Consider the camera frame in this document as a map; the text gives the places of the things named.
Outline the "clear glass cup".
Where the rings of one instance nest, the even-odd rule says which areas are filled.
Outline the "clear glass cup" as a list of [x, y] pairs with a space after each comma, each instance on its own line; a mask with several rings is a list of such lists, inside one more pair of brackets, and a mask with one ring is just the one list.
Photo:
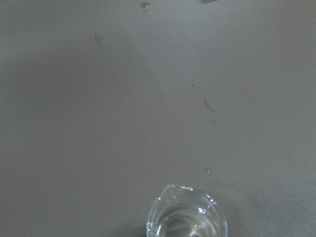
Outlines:
[[218, 202], [193, 187], [169, 184], [153, 202], [148, 237], [227, 237], [228, 223]]

